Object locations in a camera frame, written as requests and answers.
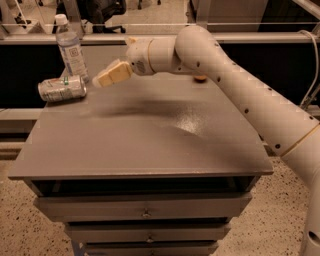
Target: cable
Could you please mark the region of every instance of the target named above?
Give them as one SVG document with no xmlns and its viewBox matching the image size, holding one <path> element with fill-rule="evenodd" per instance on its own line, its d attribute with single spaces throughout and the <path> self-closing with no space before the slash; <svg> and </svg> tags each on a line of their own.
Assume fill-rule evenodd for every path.
<svg viewBox="0 0 320 256">
<path fill-rule="evenodd" d="M 306 36 L 311 38 L 311 40 L 313 42 L 315 58 L 316 58 L 316 72 L 315 72 L 315 76 L 314 76 L 313 82 L 310 85 L 310 88 L 307 91 L 306 95 L 303 97 L 302 101 L 300 102 L 300 107 L 304 109 L 305 108 L 304 103 L 305 103 L 306 99 L 308 98 L 308 95 L 312 91 L 315 83 L 318 80 L 318 76 L 319 76 L 319 55 L 318 55 L 318 45 L 317 45 L 317 42 L 316 42 L 314 36 L 309 31 L 306 31 L 306 30 L 301 30 L 301 31 L 299 31 L 299 33 L 302 33 L 302 34 L 304 34 L 304 35 L 306 35 Z"/>
</svg>

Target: gray tabletop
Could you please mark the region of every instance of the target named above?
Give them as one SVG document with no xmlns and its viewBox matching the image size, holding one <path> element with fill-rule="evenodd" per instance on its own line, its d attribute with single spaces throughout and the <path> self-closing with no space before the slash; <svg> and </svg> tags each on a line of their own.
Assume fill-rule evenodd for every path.
<svg viewBox="0 0 320 256">
<path fill-rule="evenodd" d="M 91 77 L 124 46 L 83 47 Z M 255 130 L 211 81 L 167 73 L 47 104 L 12 179 L 244 176 L 272 167 Z"/>
</svg>

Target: bottle label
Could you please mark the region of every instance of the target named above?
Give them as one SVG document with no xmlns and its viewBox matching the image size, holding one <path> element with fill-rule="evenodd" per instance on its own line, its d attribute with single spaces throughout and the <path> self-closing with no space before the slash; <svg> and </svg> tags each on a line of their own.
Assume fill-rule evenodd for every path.
<svg viewBox="0 0 320 256">
<path fill-rule="evenodd" d="M 70 75 L 87 76 L 87 67 L 84 62 L 80 45 L 61 47 L 67 70 Z"/>
</svg>

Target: white bottle cap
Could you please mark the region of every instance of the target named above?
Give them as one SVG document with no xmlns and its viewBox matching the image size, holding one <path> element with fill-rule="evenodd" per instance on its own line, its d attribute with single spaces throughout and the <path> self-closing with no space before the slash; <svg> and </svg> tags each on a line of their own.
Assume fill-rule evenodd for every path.
<svg viewBox="0 0 320 256">
<path fill-rule="evenodd" d="M 68 19 L 65 14 L 57 14 L 55 16 L 57 26 L 68 24 Z"/>
</svg>

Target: drawer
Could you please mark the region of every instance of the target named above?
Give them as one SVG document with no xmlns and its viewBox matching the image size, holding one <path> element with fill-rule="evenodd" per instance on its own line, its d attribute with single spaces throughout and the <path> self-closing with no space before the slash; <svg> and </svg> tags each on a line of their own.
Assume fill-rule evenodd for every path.
<svg viewBox="0 0 320 256">
<path fill-rule="evenodd" d="M 116 197 L 37 198 L 52 221 L 108 221 L 239 216 L 251 194 L 162 194 Z"/>
<path fill-rule="evenodd" d="M 226 223 L 175 223 L 174 221 L 152 224 L 100 224 L 66 225 L 67 235 L 79 243 L 119 243 L 145 242 L 155 243 L 163 241 L 217 241 L 222 240 L 230 230 Z"/>
<path fill-rule="evenodd" d="M 218 248 L 212 242 L 180 242 L 144 244 L 85 244 L 85 251 L 94 255 L 121 256 L 208 256 Z"/>
</svg>

